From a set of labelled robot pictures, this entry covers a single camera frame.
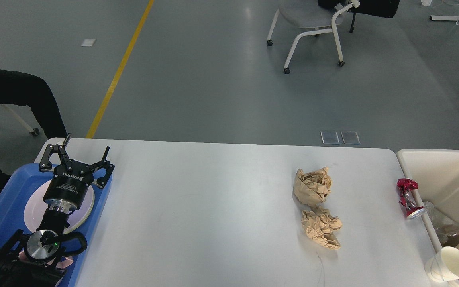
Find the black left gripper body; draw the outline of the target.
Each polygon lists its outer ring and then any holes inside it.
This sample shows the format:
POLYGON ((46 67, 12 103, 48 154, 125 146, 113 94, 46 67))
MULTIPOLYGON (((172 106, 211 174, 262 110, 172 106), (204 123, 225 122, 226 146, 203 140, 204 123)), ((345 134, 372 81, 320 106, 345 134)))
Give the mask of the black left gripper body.
POLYGON ((66 165, 57 165, 53 169, 53 178, 43 196, 43 201, 59 211, 76 211, 82 206, 89 185, 93 182, 93 171, 88 164, 72 161, 72 169, 66 165))

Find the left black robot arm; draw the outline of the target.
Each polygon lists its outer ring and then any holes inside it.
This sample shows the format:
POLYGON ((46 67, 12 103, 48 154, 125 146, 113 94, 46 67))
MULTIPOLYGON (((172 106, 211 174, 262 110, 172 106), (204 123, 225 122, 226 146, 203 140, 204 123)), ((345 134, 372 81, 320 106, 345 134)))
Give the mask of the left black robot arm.
POLYGON ((39 171, 53 173, 43 196, 46 209, 34 232, 25 234, 18 229, 0 249, 0 287, 55 287, 66 274, 58 266, 60 261, 88 247, 83 233, 66 232, 69 216, 80 210, 89 187, 107 185, 114 165, 107 158, 110 147, 92 165, 69 158, 69 140, 66 136, 44 151, 39 171))

